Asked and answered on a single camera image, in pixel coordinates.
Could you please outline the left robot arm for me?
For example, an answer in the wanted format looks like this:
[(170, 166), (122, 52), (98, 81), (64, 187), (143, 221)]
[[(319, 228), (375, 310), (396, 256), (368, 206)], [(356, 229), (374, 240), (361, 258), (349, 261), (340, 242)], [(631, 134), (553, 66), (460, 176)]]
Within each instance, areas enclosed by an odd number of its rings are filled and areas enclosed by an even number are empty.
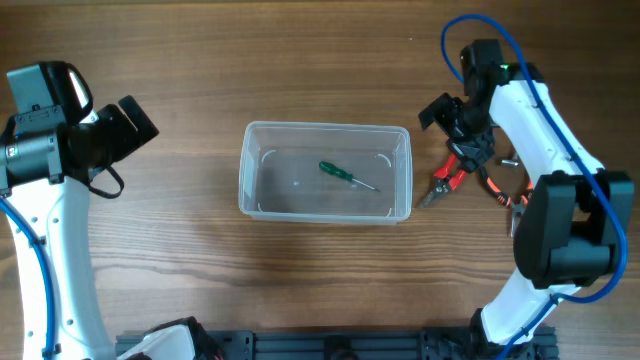
[(17, 107), (1, 134), (1, 211), (13, 234), (26, 359), (116, 359), (96, 294), (88, 241), (102, 172), (158, 135), (126, 96), (95, 110), (80, 72), (64, 61), (8, 72)]

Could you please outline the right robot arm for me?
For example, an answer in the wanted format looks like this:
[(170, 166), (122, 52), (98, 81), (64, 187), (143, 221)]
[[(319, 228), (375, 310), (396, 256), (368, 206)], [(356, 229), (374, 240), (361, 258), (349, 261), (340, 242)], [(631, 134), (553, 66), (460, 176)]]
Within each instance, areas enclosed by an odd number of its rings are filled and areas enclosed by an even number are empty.
[(419, 116), (446, 134), (450, 158), (436, 172), (434, 195), (453, 191), (493, 156), (495, 128), (511, 141), (530, 187), (513, 225), (515, 270), (496, 298), (471, 320), (469, 359), (514, 359), (562, 302), (601, 277), (617, 282), (628, 258), (625, 238), (634, 184), (611, 172), (578, 142), (530, 63), (505, 63), (496, 40), (477, 40), (460, 54), (464, 94), (443, 94)]

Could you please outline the red handled snips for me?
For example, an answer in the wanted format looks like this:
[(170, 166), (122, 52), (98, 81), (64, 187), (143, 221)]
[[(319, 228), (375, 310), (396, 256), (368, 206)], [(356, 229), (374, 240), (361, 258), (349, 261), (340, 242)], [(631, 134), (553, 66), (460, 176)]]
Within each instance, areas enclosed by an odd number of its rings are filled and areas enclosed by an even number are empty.
[(467, 171), (456, 166), (457, 162), (457, 157), (450, 154), (445, 164), (434, 172), (432, 189), (418, 204), (419, 208), (434, 205), (446, 195), (457, 190), (468, 175)]

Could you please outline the clear plastic container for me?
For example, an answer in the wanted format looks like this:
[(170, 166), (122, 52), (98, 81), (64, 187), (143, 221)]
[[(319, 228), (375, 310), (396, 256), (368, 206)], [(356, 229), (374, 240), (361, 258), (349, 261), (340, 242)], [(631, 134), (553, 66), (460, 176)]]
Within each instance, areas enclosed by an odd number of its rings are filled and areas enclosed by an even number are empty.
[[(320, 161), (378, 192), (321, 171)], [(409, 132), (399, 126), (252, 122), (244, 135), (238, 205), (255, 220), (402, 222), (413, 207)]]

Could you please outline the green handled screwdriver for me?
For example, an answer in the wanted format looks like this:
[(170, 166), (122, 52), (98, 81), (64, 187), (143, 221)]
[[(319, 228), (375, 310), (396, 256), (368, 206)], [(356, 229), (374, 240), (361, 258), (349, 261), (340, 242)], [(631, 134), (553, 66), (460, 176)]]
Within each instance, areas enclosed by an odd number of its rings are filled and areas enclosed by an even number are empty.
[(350, 183), (355, 183), (357, 185), (363, 186), (365, 188), (368, 188), (372, 191), (376, 191), (378, 192), (378, 189), (366, 184), (360, 180), (358, 180), (357, 178), (355, 178), (351, 173), (348, 173), (347, 171), (337, 167), (336, 165), (330, 163), (330, 162), (326, 162), (326, 161), (320, 161), (319, 162), (319, 169), (331, 176), (340, 178), (344, 181), (350, 182)]

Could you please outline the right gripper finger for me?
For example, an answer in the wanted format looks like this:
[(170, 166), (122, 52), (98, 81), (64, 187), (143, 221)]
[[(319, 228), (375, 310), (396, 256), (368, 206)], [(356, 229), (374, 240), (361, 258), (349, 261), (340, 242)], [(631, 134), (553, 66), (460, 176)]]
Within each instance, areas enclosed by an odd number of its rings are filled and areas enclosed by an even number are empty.
[(436, 123), (442, 131), (453, 131), (458, 126), (462, 108), (460, 98), (444, 93), (423, 109), (418, 119), (423, 130)]
[(460, 162), (460, 168), (468, 173), (483, 167), (495, 155), (495, 137), (492, 134), (465, 141), (449, 139), (446, 146)]

